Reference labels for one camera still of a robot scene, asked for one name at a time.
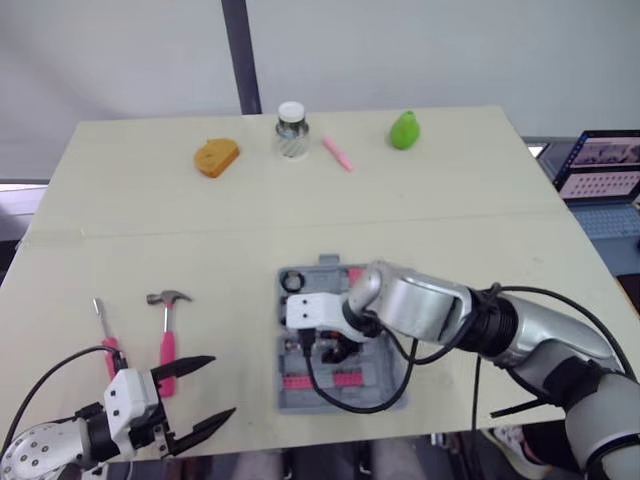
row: laptop screen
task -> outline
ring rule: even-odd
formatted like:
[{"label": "laptop screen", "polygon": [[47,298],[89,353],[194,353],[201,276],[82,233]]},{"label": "laptop screen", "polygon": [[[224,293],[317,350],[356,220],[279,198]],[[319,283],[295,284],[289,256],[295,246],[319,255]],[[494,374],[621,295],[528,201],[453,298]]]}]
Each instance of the laptop screen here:
[{"label": "laptop screen", "polygon": [[633,201],[640,193],[640,130],[584,132],[553,184],[567,203]]}]

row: beige table surface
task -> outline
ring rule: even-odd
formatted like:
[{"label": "beige table surface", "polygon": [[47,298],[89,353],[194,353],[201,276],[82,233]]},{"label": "beige table surface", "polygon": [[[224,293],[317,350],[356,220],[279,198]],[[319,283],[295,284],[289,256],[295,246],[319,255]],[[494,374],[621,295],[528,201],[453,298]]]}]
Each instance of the beige table surface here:
[{"label": "beige table surface", "polygon": [[[416,112],[422,136],[406,152],[384,140],[399,112],[309,115],[313,145],[297,163],[272,153],[269,115],[80,124],[0,288],[3,431],[46,368],[99,342],[93,296],[130,364],[155,366],[162,309],[144,297],[162,289],[194,299],[176,307],[179,353],[218,357],[178,381],[165,401],[171,425],[185,434],[238,408],[189,455],[467,429],[474,357],[465,352],[416,368],[399,411],[277,412],[275,273],[320,253],[384,258],[474,287],[555,289],[600,316],[640,369],[640,322],[501,110]],[[323,150],[324,134],[353,173]],[[211,180],[191,158],[217,136],[236,139],[241,156]],[[79,360],[43,387],[22,425],[100,400],[106,384],[102,355]],[[485,364],[479,425],[562,416],[544,407],[489,419],[530,398]]]}]

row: black pole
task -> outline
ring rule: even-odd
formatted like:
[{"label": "black pole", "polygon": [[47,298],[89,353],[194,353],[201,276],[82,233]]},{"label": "black pole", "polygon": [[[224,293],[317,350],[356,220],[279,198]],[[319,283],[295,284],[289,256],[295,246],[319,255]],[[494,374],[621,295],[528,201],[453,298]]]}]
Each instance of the black pole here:
[{"label": "black pole", "polygon": [[222,0],[222,11],[227,26],[240,109],[243,115],[260,114],[262,106],[256,79],[256,65],[253,61],[247,4],[245,0]]}]

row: laptop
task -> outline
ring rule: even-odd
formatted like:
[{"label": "laptop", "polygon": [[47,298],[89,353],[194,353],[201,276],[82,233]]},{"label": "laptop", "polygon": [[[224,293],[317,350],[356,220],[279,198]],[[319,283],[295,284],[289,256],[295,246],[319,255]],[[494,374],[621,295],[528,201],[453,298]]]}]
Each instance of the laptop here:
[{"label": "laptop", "polygon": [[609,270],[640,273],[640,130],[583,132],[553,184]]}]

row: gray tool case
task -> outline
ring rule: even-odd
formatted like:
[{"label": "gray tool case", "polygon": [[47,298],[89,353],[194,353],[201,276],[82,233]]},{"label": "gray tool case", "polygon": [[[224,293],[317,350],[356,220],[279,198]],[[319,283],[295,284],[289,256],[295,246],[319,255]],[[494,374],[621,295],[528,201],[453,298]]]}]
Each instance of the gray tool case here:
[{"label": "gray tool case", "polygon": [[[277,318],[283,334],[277,345],[278,409],[282,413],[332,413],[342,411],[322,399],[311,387],[296,332],[285,325],[286,300],[300,293],[345,293],[365,265],[341,265],[338,255],[320,255],[315,266],[281,268],[277,277]],[[323,363],[323,356],[335,361],[344,350],[336,332],[317,332],[311,361],[318,386],[335,399],[356,407],[372,407],[388,400],[398,389],[406,362],[386,333],[362,344],[360,352],[339,363]],[[406,405],[405,394],[391,408]]]}]

